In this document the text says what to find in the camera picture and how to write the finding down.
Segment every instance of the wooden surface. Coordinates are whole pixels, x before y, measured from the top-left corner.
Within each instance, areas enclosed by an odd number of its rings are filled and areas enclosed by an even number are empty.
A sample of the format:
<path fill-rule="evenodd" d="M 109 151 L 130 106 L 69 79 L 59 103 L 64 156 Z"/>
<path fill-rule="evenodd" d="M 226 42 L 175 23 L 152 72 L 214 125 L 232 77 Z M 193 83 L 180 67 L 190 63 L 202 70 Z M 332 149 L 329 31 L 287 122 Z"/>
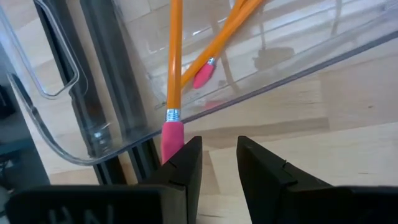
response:
<path fill-rule="evenodd" d="M 130 24 L 147 13 L 167 7 L 167 1 L 161 0 L 119 2 L 133 4 L 130 8 L 143 13 L 132 16 L 125 11 L 128 7 L 121 8 L 124 15 L 130 15 L 125 18 L 132 21 Z M 0 0 L 0 3 L 10 15 L 33 67 L 42 69 L 42 80 L 54 83 L 56 88 L 60 79 L 32 1 Z M 73 0 L 68 3 L 68 7 L 73 8 Z M 84 28 L 80 35 L 86 35 Z M 90 49 L 93 53 L 90 42 L 85 42 L 83 47 L 86 54 L 90 54 Z M 280 52 L 269 54 L 269 58 L 281 57 Z M 245 57 L 248 58 L 245 62 L 253 63 L 250 55 Z M 239 135 L 249 136 L 293 165 L 333 185 L 398 185 L 394 172 L 398 168 L 395 162 L 398 156 L 397 59 L 398 41 L 394 40 L 187 124 L 187 140 L 195 135 L 203 136 L 198 223 L 250 223 L 236 165 L 235 145 Z M 92 70 L 98 71 L 98 66 L 90 60 Z M 103 94 L 101 104 L 111 107 L 100 74 L 96 77 L 96 87 Z M 43 113 L 49 110 L 47 119 L 51 119 L 50 113 L 62 112 L 63 119 L 53 119 L 53 122 L 68 123 L 69 131 L 58 130 L 66 138 L 68 134 L 76 134 L 76 118 L 67 106 L 70 99 L 66 97 L 63 103 L 55 105 L 47 101 L 38 103 L 45 103 Z M 53 184 L 96 183 L 92 168 L 73 165 L 57 156 L 40 137 L 30 118 L 26 114 L 25 117 Z M 107 119 L 114 119 L 112 110 L 107 113 Z M 71 144 L 79 148 L 81 140 Z M 124 167 L 128 167 L 126 158 L 122 159 Z M 132 170 L 126 169 L 126 173 L 131 177 Z"/>

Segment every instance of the black object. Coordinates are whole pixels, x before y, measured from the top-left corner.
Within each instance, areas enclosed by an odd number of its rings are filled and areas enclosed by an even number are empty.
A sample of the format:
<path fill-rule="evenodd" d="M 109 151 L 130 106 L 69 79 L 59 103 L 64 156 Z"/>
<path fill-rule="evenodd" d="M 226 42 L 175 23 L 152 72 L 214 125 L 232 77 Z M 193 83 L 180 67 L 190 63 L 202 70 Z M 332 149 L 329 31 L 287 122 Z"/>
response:
<path fill-rule="evenodd" d="M 128 150 L 128 153 L 139 183 L 149 178 L 160 167 L 160 159 L 153 139 L 146 140 Z"/>
<path fill-rule="evenodd" d="M 237 148 L 253 223 L 397 223 L 397 187 L 333 187 L 247 137 Z"/>
<path fill-rule="evenodd" d="M 122 137 L 140 133 L 147 119 L 112 0 L 80 0 L 116 110 Z"/>
<path fill-rule="evenodd" d="M 18 224 L 194 223 L 201 166 L 195 137 L 141 184 L 41 187 L 13 196 L 7 217 Z"/>
<path fill-rule="evenodd" d="M 101 149 L 106 146 L 99 144 L 111 138 L 109 129 L 101 126 L 107 123 L 103 109 L 95 88 L 83 47 L 78 38 L 73 19 L 68 11 L 65 0 L 44 0 L 44 4 L 51 10 L 55 22 L 62 27 L 62 35 L 68 40 L 69 49 L 73 49 L 73 59 L 79 62 L 78 69 L 81 77 L 71 89 L 72 106 L 81 129 L 81 135 L 92 157 L 101 156 Z M 49 40 L 54 59 L 60 71 L 64 84 L 73 78 L 67 56 L 57 39 L 54 28 L 42 6 L 35 3 L 38 15 Z M 81 6 L 95 50 L 103 71 L 109 94 L 119 121 L 122 137 L 129 138 L 146 126 L 146 117 L 143 111 L 141 97 L 137 90 L 123 36 L 114 14 L 113 4 L 109 0 L 90 1 L 81 0 Z M 139 182 L 148 178 L 157 168 L 160 161 L 156 153 L 153 140 L 137 145 L 128 150 L 134 171 Z M 109 161 L 94 165 L 99 183 L 123 184 L 126 183 L 119 159 L 114 157 Z"/>
<path fill-rule="evenodd" d="M 94 165 L 94 171 L 101 185 L 127 184 L 119 158 L 114 157 Z"/>
<path fill-rule="evenodd" d="M 44 187 L 13 196 L 6 213 L 11 224 L 195 223 L 201 155 L 195 137 L 141 184 Z M 333 187 L 243 136 L 237 157 L 253 223 L 398 222 L 397 187 Z"/>
<path fill-rule="evenodd" d="M 0 119 L 6 119 L 13 113 L 15 113 L 15 108 L 12 105 L 11 99 L 6 89 L 0 85 Z"/>
<path fill-rule="evenodd" d="M 109 141 L 104 141 L 103 139 L 109 139 L 110 133 L 109 129 L 103 126 L 107 123 L 106 118 L 95 88 L 93 74 L 91 73 L 79 36 L 73 25 L 73 19 L 68 11 L 65 0 L 43 0 L 43 3 L 48 7 L 50 12 L 44 11 L 42 6 L 35 1 L 36 10 L 49 41 L 62 82 L 65 85 L 73 79 L 75 74 L 68 62 L 65 49 L 63 49 L 62 44 L 57 38 L 48 13 L 53 15 L 54 22 L 60 27 L 60 35 L 67 40 L 66 45 L 72 51 L 72 60 L 77 63 L 80 78 L 70 90 L 72 106 L 76 114 L 76 120 L 80 126 L 81 135 L 89 149 L 88 155 L 91 157 L 100 157 L 102 154 L 101 149 L 106 148 L 106 146 L 101 145 L 101 142 L 109 144 Z"/>

